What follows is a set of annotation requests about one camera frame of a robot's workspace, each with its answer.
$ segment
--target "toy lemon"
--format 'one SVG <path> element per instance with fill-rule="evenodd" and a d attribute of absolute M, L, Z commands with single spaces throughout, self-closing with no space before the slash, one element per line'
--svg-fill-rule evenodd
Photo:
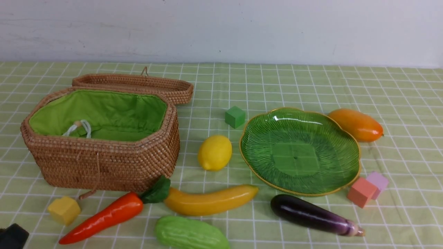
<path fill-rule="evenodd" d="M 198 163 L 209 171 L 219 171 L 231 160 L 231 141 L 222 135 L 208 137 L 198 151 Z"/>

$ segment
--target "toy bitter melon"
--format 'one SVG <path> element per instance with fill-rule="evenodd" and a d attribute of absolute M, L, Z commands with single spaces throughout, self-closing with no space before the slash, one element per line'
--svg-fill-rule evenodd
<path fill-rule="evenodd" d="M 181 216 L 163 216 L 155 225 L 157 241 L 176 249 L 230 249 L 226 236 L 215 226 Z"/>

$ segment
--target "black object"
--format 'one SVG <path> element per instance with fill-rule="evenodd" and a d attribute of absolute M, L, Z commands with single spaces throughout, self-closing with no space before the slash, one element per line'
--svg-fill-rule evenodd
<path fill-rule="evenodd" d="M 0 249 L 23 249 L 29 232 L 16 223 L 6 229 L 0 229 Z"/>
<path fill-rule="evenodd" d="M 342 236 L 365 235 L 355 222 L 292 195 L 274 196 L 271 209 L 278 217 L 300 226 Z"/>

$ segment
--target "green checkered tablecloth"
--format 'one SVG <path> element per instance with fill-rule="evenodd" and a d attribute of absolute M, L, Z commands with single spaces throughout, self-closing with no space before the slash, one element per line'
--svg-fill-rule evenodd
<path fill-rule="evenodd" d="M 55 223 L 46 208 L 63 195 L 84 191 L 49 186 L 20 135 L 19 125 L 46 94 L 89 73 L 140 74 L 182 79 L 195 85 L 192 102 L 178 107 L 181 151 L 172 185 L 201 193 L 240 183 L 257 184 L 254 201 L 202 220 L 226 234 L 233 249 L 412 249 L 443 248 L 443 70 L 354 66 L 249 64 L 125 64 L 0 62 L 0 227 L 18 223 L 31 235 L 26 249 L 153 249 L 156 220 L 173 214 L 162 203 L 148 205 L 134 219 L 71 246 L 57 240 L 87 217 L 121 196 L 99 191 L 80 201 L 74 224 Z M 346 199 L 346 191 L 304 198 L 366 229 L 366 237 L 339 237 L 278 220 L 270 198 L 278 192 L 259 181 L 242 160 L 238 141 L 243 126 L 224 123 L 232 106 L 247 117 L 282 107 L 328 113 L 340 107 L 373 116 L 385 129 L 375 143 L 361 144 L 362 176 L 378 171 L 390 184 L 364 209 Z M 201 142 L 223 134 L 233 157 L 218 172 L 197 162 Z"/>

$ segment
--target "toy carrot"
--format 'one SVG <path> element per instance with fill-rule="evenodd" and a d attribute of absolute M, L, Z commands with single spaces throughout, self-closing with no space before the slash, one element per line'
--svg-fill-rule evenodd
<path fill-rule="evenodd" d="M 58 243 L 67 245 L 83 241 L 109 227 L 137 216 L 143 210 L 143 204 L 158 203 L 166 199 L 170 185 L 170 179 L 162 175 L 150 190 L 142 193 L 140 196 L 135 192 L 129 192 L 121 196 L 104 210 L 75 227 L 61 238 Z"/>

